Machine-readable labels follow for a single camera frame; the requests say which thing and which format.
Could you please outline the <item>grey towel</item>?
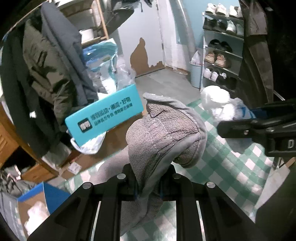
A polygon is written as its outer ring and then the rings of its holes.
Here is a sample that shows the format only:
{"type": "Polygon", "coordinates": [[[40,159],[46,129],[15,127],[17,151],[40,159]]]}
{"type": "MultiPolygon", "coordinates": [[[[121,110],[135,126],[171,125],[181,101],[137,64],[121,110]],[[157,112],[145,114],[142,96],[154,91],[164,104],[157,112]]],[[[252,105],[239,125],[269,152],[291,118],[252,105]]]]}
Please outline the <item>grey towel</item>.
{"type": "Polygon", "coordinates": [[[170,97],[144,93],[147,114],[126,133],[128,158],[138,183],[135,201],[123,202],[120,234],[153,219],[163,201],[158,191],[170,164],[192,168],[201,159],[207,130],[200,115],[170,97]]]}

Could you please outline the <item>brown hanging coat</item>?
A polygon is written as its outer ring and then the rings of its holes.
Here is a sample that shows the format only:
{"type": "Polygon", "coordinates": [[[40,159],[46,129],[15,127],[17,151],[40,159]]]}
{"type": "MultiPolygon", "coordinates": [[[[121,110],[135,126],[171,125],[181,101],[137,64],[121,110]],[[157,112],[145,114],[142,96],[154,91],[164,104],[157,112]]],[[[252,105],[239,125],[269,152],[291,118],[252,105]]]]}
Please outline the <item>brown hanging coat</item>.
{"type": "Polygon", "coordinates": [[[258,1],[240,1],[244,18],[243,60],[238,96],[248,108],[273,102],[273,68],[267,43],[267,18],[258,1]]]}

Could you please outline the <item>green checkered tablecloth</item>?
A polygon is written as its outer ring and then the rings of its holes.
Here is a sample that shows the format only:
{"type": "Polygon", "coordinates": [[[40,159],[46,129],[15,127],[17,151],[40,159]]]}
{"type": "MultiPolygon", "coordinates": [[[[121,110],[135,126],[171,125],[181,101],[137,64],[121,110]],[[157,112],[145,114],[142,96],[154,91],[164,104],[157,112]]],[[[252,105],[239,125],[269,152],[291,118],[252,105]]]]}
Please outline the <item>green checkered tablecloth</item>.
{"type": "MultiPolygon", "coordinates": [[[[226,140],[217,134],[213,119],[204,111],[201,100],[193,101],[188,106],[195,109],[205,123],[208,131],[206,149],[194,167],[183,169],[175,165],[175,170],[196,183],[214,182],[247,215],[252,215],[273,165],[273,158],[265,156],[259,144],[252,144],[243,154],[232,151],[226,140]]],[[[154,220],[133,228],[121,237],[121,240],[175,239],[175,202],[165,202],[154,220]]]]}

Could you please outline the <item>light blue trash bin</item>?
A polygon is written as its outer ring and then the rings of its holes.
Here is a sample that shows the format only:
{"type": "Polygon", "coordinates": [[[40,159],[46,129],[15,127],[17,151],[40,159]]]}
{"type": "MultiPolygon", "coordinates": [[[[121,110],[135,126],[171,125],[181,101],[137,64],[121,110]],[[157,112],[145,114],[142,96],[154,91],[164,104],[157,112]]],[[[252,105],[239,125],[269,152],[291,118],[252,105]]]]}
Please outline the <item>light blue trash bin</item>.
{"type": "Polygon", "coordinates": [[[202,82],[202,65],[196,65],[192,62],[190,64],[190,82],[194,88],[201,88],[202,82]]]}

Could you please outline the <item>metal shoe rack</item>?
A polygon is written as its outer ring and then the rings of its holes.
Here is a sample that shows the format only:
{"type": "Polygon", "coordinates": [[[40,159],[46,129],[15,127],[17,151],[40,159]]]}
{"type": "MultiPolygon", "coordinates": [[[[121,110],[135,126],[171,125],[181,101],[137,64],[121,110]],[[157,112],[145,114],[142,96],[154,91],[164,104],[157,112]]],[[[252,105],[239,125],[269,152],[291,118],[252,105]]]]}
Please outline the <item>metal shoe rack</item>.
{"type": "Polygon", "coordinates": [[[243,60],[243,27],[239,6],[207,4],[203,12],[202,88],[215,85],[236,94],[243,60]]]}

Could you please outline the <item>blue white plastic bag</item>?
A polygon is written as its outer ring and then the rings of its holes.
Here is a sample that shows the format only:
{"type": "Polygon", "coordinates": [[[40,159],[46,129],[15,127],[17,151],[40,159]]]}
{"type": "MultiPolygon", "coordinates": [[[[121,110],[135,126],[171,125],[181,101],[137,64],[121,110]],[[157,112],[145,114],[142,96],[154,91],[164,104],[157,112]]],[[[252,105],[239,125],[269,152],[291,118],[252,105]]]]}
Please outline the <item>blue white plastic bag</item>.
{"type": "Polygon", "coordinates": [[[114,39],[102,41],[83,49],[87,73],[98,93],[113,94],[135,84],[135,70],[128,68],[118,56],[114,39]]]}

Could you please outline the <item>teal shoe box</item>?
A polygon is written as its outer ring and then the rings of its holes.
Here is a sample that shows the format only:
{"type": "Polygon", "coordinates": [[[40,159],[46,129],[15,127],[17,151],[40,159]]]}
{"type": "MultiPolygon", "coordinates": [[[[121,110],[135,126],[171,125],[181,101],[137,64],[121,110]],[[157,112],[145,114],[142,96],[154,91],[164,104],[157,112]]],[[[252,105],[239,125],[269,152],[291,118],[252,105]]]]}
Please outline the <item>teal shoe box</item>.
{"type": "Polygon", "coordinates": [[[65,123],[76,144],[81,147],[143,110],[137,87],[132,84],[68,116],[65,123]]]}

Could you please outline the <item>white bag under teal box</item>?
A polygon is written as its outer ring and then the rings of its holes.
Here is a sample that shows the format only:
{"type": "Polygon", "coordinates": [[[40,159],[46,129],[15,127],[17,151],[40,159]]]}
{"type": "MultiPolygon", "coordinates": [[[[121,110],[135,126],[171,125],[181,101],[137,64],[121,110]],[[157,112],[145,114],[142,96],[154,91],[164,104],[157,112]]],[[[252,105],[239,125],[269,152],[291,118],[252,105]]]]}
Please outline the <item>white bag under teal box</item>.
{"type": "Polygon", "coordinates": [[[75,150],[85,155],[94,155],[97,154],[99,149],[101,148],[103,141],[105,139],[106,132],[98,135],[97,137],[89,140],[81,147],[77,145],[74,138],[71,138],[70,142],[75,150]]]}

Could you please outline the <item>dark hanging jacket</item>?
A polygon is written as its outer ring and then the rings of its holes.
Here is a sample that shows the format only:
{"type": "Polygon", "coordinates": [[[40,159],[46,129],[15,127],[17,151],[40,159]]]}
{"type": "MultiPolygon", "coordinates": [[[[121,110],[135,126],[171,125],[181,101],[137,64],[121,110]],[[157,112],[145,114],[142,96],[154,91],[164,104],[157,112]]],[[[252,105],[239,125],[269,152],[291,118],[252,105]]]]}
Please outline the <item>dark hanging jacket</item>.
{"type": "Polygon", "coordinates": [[[16,131],[38,158],[61,142],[68,116],[98,99],[81,34],[48,2],[6,35],[1,84],[16,131]]]}

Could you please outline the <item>white plastic wrap bundle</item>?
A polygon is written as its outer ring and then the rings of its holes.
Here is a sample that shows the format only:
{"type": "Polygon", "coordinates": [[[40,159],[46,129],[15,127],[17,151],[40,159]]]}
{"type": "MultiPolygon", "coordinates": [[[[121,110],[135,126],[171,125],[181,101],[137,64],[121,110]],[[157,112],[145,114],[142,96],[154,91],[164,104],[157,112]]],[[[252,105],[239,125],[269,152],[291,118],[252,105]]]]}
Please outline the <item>white plastic wrap bundle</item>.
{"type": "Polygon", "coordinates": [[[28,236],[30,236],[50,216],[50,213],[41,201],[37,201],[28,209],[27,213],[29,218],[25,221],[24,226],[28,236]]]}

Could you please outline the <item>blue cardboard box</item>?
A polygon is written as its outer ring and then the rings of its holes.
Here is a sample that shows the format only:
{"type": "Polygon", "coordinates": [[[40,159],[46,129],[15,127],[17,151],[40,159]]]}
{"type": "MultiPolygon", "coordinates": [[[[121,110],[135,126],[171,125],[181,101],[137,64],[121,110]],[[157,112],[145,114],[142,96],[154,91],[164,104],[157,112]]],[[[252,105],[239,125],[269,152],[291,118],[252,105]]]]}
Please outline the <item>blue cardboard box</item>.
{"type": "Polygon", "coordinates": [[[70,193],[42,182],[17,198],[18,214],[25,238],[28,238],[69,196],[70,193]]]}

